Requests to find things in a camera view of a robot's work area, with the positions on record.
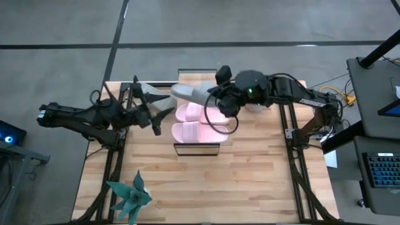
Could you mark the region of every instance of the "plant figurine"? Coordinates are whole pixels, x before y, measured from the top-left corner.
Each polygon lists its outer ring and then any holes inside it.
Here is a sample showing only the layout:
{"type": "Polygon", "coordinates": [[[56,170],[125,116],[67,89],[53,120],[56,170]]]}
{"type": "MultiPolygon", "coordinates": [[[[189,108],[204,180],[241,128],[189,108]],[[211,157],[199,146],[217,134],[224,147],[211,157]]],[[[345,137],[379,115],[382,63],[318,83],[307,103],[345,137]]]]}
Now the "plant figurine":
{"type": "Polygon", "coordinates": [[[140,176],[140,172],[137,171],[132,187],[119,182],[107,181],[107,184],[110,185],[117,196],[123,198],[120,203],[111,208],[113,210],[121,210],[117,219],[122,219],[129,215],[129,225],[135,224],[140,208],[153,200],[148,192],[144,190],[144,181],[140,176]]]}

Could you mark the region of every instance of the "wooden table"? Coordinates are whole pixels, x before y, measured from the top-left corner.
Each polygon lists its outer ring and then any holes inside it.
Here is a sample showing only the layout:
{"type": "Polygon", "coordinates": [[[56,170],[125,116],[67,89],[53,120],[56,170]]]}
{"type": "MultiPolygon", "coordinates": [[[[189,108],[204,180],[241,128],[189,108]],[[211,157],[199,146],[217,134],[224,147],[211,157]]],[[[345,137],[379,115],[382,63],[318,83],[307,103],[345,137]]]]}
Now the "wooden table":
{"type": "MultiPolygon", "coordinates": [[[[182,84],[205,81],[215,82],[214,74],[179,75],[182,84]]],[[[120,82],[107,84],[118,95],[120,82]]],[[[313,117],[310,107],[295,104],[295,111],[300,127],[313,117]]],[[[162,122],[161,136],[156,137],[150,127],[130,128],[120,182],[130,185],[140,170],[153,198],[149,207],[139,212],[138,223],[298,222],[278,106],[260,113],[242,108],[239,120],[239,129],[221,144],[218,156],[178,157],[171,134],[171,126],[177,122],[173,113],[162,122]]],[[[234,125],[232,120],[228,129],[234,125]]],[[[99,148],[98,143],[92,142],[87,153],[99,148]]],[[[338,218],[322,151],[311,147],[304,153],[312,190],[338,218]]],[[[72,219],[81,216],[97,196],[106,155],[107,150],[103,150],[86,161],[72,219]]],[[[302,198],[307,212],[304,193],[302,198]]]]}

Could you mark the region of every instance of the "gray shoe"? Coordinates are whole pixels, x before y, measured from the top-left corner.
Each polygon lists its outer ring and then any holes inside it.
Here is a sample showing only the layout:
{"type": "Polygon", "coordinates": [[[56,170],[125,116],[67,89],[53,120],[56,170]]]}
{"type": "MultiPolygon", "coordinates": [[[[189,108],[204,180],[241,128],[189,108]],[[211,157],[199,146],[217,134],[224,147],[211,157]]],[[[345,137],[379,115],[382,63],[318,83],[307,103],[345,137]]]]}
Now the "gray shoe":
{"type": "MultiPolygon", "coordinates": [[[[149,94],[157,94],[157,95],[169,95],[169,93],[165,91],[161,91],[150,84],[146,83],[141,83],[141,87],[143,90],[143,93],[149,93],[149,94]]],[[[167,110],[169,108],[175,108],[178,104],[178,101],[174,99],[173,97],[169,97],[163,100],[155,101],[151,104],[148,104],[148,106],[155,108],[159,111],[167,110]]]]}
{"type": "MultiPolygon", "coordinates": [[[[187,84],[175,84],[171,88],[171,94],[174,96],[190,101],[192,103],[197,103],[200,105],[205,105],[206,100],[210,93],[207,92],[208,89],[215,87],[215,84],[204,83],[202,85],[192,86],[187,84]]],[[[215,97],[211,97],[207,106],[215,107],[215,97]]]]}

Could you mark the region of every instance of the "computer monitor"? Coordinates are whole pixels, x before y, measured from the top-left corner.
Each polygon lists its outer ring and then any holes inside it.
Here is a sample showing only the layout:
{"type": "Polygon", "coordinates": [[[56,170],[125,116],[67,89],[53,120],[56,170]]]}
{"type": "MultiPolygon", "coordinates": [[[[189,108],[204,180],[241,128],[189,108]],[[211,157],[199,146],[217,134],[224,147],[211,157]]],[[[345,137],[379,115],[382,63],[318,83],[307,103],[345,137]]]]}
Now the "computer monitor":
{"type": "Polygon", "coordinates": [[[0,120],[0,140],[17,146],[21,146],[26,131],[0,120]]]}
{"type": "Polygon", "coordinates": [[[380,109],[377,113],[380,116],[400,117],[400,99],[380,109]]]}

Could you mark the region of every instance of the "concrete floor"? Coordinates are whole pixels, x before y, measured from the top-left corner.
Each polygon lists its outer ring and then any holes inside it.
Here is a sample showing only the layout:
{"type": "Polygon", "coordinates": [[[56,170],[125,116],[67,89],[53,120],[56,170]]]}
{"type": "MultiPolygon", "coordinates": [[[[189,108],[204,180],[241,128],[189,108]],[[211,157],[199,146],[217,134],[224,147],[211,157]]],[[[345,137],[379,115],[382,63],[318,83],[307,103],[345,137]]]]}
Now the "concrete floor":
{"type": "MultiPolygon", "coordinates": [[[[112,43],[122,0],[1,0],[0,44],[112,43]]],[[[208,41],[379,41],[399,29],[390,0],[130,0],[120,43],[208,41]]],[[[376,46],[213,47],[119,49],[112,81],[136,74],[142,81],[173,81],[178,69],[219,68],[237,73],[286,72],[308,86],[347,73],[346,59],[376,46]]],[[[35,121],[41,104],[88,107],[103,80],[109,49],[0,50],[0,119],[28,132],[25,147],[50,154],[46,167],[27,179],[12,224],[70,219],[88,142],[66,129],[35,121]]],[[[397,47],[387,57],[400,56],[397,47]]],[[[329,83],[342,89],[348,76],[329,83]]],[[[359,120],[357,106],[344,117],[359,120]]],[[[342,219],[398,224],[398,217],[360,209],[356,181],[332,178],[342,219]]]]}

